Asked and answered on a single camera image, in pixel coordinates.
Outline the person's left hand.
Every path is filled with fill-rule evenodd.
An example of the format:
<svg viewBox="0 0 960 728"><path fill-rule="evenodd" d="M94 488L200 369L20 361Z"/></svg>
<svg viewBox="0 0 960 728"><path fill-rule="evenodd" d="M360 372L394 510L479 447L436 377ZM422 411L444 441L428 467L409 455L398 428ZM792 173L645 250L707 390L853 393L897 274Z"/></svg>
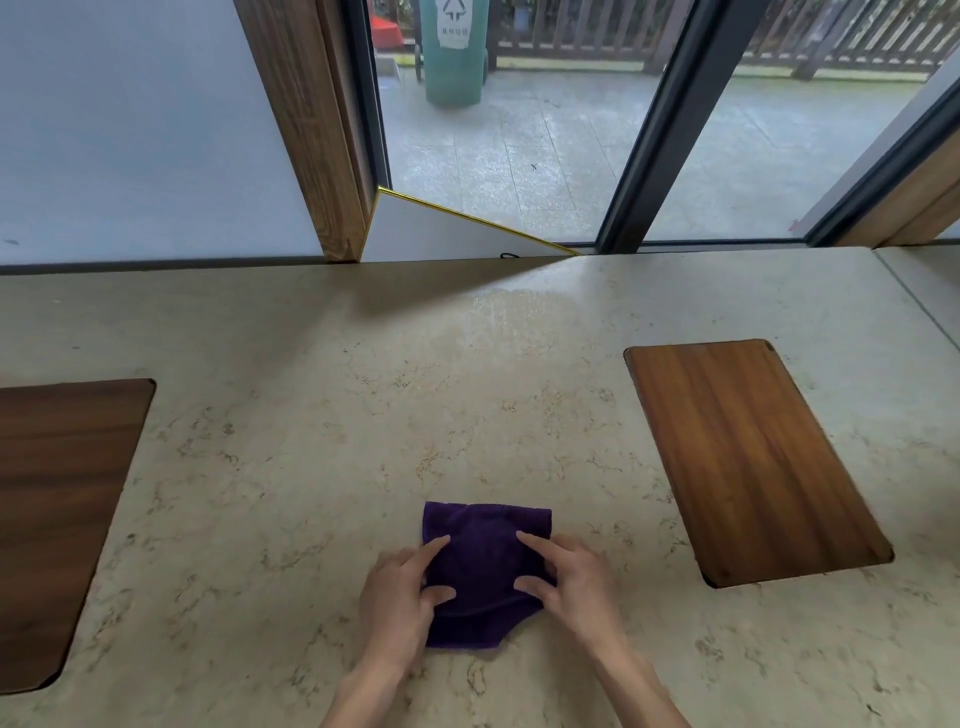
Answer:
<svg viewBox="0 0 960 728"><path fill-rule="evenodd" d="M424 607L426 571L449 544L441 536L417 547L383 551L369 570L359 600L360 663L390 661L414 669L426 646L435 610Z"/></svg>

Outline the white panel with gold trim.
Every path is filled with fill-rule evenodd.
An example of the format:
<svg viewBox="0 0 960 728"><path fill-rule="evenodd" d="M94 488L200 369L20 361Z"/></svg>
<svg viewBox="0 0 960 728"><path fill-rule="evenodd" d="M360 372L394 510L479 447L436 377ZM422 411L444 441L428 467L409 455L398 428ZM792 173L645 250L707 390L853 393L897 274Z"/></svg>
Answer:
<svg viewBox="0 0 960 728"><path fill-rule="evenodd" d="M581 251L379 187L363 263L570 258Z"/></svg>

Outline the dark metal window frame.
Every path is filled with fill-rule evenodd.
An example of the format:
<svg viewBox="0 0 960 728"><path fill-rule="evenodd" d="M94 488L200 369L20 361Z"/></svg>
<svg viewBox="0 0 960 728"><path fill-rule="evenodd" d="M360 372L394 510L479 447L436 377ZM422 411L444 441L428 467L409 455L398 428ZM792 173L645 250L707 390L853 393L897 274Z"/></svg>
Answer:
<svg viewBox="0 0 960 728"><path fill-rule="evenodd" d="M660 78L597 234L600 255L639 251L771 0L677 0L654 56Z"/></svg>

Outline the person's right forearm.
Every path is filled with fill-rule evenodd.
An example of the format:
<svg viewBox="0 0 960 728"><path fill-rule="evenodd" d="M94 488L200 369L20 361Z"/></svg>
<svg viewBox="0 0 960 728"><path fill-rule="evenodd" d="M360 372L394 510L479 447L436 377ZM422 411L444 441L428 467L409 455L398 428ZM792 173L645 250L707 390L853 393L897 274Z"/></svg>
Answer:
<svg viewBox="0 0 960 728"><path fill-rule="evenodd" d="M588 655L620 728L692 728L652 662L628 643L603 644Z"/></svg>

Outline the wooden inlay board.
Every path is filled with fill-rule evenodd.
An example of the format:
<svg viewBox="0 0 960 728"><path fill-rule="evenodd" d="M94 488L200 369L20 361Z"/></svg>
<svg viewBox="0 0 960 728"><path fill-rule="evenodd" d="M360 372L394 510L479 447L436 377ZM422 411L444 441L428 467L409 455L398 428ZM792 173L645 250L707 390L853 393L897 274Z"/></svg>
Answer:
<svg viewBox="0 0 960 728"><path fill-rule="evenodd" d="M623 356L708 586L894 562L769 341L630 346Z"/></svg>
<svg viewBox="0 0 960 728"><path fill-rule="evenodd" d="M0 388L0 696L62 673L156 387Z"/></svg>

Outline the person's right hand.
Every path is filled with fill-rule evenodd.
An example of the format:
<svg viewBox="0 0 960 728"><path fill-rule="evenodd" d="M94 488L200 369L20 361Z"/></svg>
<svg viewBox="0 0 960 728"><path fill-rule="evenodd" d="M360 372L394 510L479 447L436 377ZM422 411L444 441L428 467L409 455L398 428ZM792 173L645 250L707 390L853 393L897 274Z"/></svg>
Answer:
<svg viewBox="0 0 960 728"><path fill-rule="evenodd" d="M606 558L583 539L558 533L550 539L524 531L517 540L539 555L553 575L558 602L541 602L587 653L614 642L630 646Z"/></svg>

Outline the person's left forearm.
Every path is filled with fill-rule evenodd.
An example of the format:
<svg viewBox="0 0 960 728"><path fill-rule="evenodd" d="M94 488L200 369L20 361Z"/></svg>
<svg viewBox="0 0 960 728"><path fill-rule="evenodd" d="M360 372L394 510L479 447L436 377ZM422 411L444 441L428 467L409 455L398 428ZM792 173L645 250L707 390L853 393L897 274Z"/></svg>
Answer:
<svg viewBox="0 0 960 728"><path fill-rule="evenodd" d="M365 659L337 686L318 728L383 728L411 667Z"/></svg>

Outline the purple cloth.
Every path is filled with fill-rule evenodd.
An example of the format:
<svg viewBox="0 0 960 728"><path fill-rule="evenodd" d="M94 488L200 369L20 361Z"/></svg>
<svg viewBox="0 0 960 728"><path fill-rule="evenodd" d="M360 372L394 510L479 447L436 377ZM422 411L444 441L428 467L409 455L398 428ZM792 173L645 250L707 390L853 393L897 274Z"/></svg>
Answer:
<svg viewBox="0 0 960 728"><path fill-rule="evenodd" d="M427 501L421 539L447 536L448 544L426 569L426 587L445 586L456 595L435 608L427 650L497 650L510 633L543 609L534 596L517 590L519 577L554 578L545 559L524 545L518 531L550 539L548 508L509 504Z"/></svg>

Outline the green trash bin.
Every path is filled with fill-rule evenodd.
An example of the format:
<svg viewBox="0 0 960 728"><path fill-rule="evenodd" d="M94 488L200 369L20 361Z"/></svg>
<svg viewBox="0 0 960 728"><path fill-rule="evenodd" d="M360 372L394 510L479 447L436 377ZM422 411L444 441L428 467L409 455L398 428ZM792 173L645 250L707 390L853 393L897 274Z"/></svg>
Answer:
<svg viewBox="0 0 960 728"><path fill-rule="evenodd" d="M481 103L489 74L491 0L418 0L425 98L441 109Z"/></svg>

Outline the wooden door frame post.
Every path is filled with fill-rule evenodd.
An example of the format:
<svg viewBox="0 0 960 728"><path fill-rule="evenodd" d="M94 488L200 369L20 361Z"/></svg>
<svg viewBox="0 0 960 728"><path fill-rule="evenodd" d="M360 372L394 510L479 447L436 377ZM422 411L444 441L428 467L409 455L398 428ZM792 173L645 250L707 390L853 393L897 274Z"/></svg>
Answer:
<svg viewBox="0 0 960 728"><path fill-rule="evenodd" d="M232 0L324 257L359 262L377 185L340 0Z"/></svg>

